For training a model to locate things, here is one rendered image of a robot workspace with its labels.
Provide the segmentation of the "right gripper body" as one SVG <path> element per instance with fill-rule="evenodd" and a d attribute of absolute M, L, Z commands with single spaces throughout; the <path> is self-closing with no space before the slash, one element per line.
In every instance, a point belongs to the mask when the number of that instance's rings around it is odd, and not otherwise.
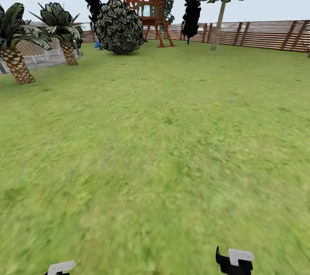
<path fill-rule="evenodd" d="M 220 269 L 228 275 L 251 275 L 250 264 L 246 260 L 238 260 L 239 265 L 230 264 L 229 257 L 220 256 Z"/>

